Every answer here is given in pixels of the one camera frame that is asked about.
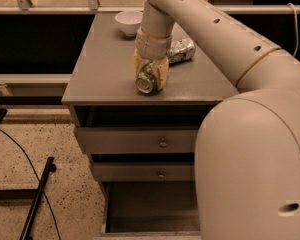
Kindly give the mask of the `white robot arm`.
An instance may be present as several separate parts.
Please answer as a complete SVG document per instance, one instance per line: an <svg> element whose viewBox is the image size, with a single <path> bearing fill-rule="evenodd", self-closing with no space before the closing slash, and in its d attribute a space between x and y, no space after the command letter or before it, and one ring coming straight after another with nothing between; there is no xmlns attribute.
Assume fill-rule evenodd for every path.
<svg viewBox="0 0 300 240"><path fill-rule="evenodd" d="M300 62L205 0L146 0L139 54L163 58L174 24L238 91L197 134L203 240L300 240Z"/></svg>

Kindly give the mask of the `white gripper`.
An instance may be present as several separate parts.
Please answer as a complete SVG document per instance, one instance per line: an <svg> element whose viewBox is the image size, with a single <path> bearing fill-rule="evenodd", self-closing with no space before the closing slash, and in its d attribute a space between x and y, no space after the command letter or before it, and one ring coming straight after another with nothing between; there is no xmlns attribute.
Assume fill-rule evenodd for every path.
<svg viewBox="0 0 300 240"><path fill-rule="evenodd" d="M157 89L162 90L168 79L169 60L166 57L170 51L172 37L156 38L138 29L133 55L134 76L138 77L140 70L150 61L155 62Z"/></svg>

